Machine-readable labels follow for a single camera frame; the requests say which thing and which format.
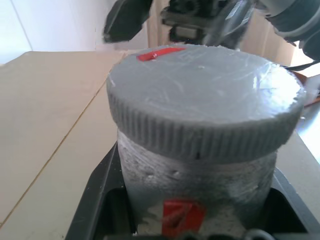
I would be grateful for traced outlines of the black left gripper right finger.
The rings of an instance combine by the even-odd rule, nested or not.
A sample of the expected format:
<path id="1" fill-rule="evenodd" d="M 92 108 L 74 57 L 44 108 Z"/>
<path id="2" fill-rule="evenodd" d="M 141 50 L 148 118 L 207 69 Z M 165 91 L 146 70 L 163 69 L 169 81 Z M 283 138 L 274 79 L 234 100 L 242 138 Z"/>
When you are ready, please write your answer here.
<path id="1" fill-rule="evenodd" d="M 320 223 L 278 168 L 259 217 L 259 228 L 276 240 L 320 238 Z"/>

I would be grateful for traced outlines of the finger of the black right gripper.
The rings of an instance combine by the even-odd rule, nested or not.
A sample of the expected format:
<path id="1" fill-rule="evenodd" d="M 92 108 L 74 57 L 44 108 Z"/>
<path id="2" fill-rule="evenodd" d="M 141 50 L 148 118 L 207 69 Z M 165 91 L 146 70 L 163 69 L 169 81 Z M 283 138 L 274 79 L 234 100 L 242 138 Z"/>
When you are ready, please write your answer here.
<path id="1" fill-rule="evenodd" d="M 250 0 L 228 0 L 205 28 L 203 44 L 237 48 L 246 33 L 253 9 Z"/>
<path id="2" fill-rule="evenodd" d="M 152 0 L 117 0 L 109 11 L 104 29 L 105 43 L 120 43 L 132 40 L 150 17 Z"/>

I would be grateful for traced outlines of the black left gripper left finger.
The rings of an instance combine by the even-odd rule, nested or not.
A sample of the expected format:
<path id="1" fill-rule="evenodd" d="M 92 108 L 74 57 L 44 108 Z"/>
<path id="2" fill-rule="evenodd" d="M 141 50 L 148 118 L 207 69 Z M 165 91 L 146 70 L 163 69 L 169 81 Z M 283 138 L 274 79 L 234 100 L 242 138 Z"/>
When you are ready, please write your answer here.
<path id="1" fill-rule="evenodd" d="M 67 240 L 102 240 L 136 232 L 114 144 L 91 173 L 66 234 Z"/>

